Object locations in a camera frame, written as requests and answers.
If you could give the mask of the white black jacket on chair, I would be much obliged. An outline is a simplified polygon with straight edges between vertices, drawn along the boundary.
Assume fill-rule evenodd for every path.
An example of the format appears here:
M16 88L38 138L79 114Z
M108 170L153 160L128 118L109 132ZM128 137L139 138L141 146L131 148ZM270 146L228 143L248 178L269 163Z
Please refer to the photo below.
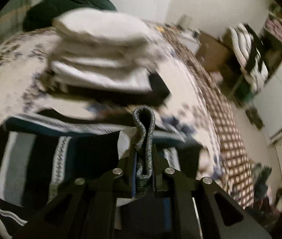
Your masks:
M244 79L250 85L251 92L258 93L264 88L269 76L262 41L247 24L229 27L227 33Z

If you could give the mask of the white wardrobe shelf unit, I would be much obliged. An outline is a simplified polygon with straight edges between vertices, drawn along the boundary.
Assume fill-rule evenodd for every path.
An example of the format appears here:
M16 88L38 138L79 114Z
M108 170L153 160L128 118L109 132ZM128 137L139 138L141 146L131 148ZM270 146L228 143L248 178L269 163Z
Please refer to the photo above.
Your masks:
M276 18L282 25L282 8L273 5L268 10L267 19ZM264 123L264 132L274 143L282 137L282 42L265 27L260 29L261 40L265 46L264 61L268 67L268 79L265 87L253 98L260 118Z

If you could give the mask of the white headboard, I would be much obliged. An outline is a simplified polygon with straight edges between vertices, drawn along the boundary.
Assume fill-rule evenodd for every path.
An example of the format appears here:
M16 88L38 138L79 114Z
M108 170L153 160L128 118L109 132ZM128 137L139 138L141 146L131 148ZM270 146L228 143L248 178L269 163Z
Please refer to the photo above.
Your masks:
M164 23L171 0L110 0L118 12L146 21Z

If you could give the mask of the grey speckled sock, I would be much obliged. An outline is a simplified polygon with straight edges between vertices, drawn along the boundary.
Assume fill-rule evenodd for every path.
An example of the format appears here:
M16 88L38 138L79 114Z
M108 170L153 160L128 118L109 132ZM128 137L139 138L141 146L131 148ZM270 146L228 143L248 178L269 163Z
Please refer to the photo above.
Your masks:
M152 176L152 142L155 129L155 115L148 106L139 106L133 112L137 128L136 198L143 197L148 190L148 181Z

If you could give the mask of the dark shoes on floor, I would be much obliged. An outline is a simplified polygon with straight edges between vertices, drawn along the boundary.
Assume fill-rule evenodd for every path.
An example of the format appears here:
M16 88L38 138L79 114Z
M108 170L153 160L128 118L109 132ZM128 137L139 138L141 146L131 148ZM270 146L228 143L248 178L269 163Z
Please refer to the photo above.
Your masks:
M255 107L250 107L245 110L245 114L247 115L247 118L251 125L255 125L258 130L261 130L264 127L264 123L262 119L260 118L258 111Z

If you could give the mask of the floral fleece bed blanket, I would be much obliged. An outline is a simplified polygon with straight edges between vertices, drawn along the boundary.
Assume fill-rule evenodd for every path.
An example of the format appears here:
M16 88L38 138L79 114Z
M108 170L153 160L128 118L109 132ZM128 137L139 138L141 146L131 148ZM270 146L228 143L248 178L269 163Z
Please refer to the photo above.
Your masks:
M252 171L229 101L174 29L148 26L154 43L151 50L161 54L158 73L171 92L155 110L157 120L181 128L203 146L198 179L209 176L240 206L252 205ZM48 56L60 41L59 32L47 27L17 33L0 45L0 124L13 114L44 108L88 119L134 110L134 106L98 103L67 93L48 94L44 81Z

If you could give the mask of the dark green duvet bundle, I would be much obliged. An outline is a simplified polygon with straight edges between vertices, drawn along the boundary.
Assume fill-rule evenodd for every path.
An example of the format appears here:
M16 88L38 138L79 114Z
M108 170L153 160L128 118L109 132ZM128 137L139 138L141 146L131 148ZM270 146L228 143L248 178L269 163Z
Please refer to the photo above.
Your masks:
M51 27L54 18L78 8L117 10L110 0L41 0L27 11L22 25L23 31Z

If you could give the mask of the brown cardboard box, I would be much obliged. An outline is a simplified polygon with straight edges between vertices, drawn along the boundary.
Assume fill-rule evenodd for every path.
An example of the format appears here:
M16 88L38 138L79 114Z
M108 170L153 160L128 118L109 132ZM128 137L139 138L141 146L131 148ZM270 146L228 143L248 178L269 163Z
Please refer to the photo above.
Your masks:
M218 39L201 32L199 35L200 48L196 52L196 60L206 72L219 71L226 63L230 51Z

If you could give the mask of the black grey striped sweater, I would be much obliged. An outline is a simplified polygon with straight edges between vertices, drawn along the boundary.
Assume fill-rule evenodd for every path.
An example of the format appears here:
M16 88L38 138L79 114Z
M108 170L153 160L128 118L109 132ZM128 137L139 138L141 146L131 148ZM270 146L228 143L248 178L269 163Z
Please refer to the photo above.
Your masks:
M74 119L55 110L17 114L0 126L0 215L25 225L75 180L96 180L135 150L132 114ZM153 147L196 177L202 145L191 129L155 119Z

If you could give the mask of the white table lamp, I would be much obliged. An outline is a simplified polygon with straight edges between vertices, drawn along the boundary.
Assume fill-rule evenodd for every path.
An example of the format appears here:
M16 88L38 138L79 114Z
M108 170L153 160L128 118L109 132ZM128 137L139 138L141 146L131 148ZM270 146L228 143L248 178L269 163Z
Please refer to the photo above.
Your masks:
M181 29L188 29L191 26L192 23L192 17L186 14L183 14L179 20L177 25L181 28Z

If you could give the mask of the pink folded blanket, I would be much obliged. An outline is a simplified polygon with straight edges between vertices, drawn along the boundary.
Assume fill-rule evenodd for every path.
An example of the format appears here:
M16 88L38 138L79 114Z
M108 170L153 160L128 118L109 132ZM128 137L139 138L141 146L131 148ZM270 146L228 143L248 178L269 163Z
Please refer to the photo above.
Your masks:
M265 27L282 42L282 25L276 18L273 20L268 18L265 22Z

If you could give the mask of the white bedside table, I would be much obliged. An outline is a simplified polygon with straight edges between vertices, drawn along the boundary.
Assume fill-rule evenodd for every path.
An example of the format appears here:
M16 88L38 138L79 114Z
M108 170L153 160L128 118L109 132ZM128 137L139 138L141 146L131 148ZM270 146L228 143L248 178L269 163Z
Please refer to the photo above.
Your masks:
M181 44L185 45L194 55L201 47L201 42L198 40L198 38L193 37L193 32L190 30L182 31L178 36L178 40L181 42Z

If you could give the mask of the stack of white clothes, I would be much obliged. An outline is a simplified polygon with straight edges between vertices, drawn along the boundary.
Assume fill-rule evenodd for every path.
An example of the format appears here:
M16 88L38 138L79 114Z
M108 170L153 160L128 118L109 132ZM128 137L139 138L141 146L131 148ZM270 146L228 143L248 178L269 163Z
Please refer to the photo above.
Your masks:
M43 77L50 92L118 105L159 106L170 91L159 75L164 40L151 25L116 11L74 9L52 20L57 34Z

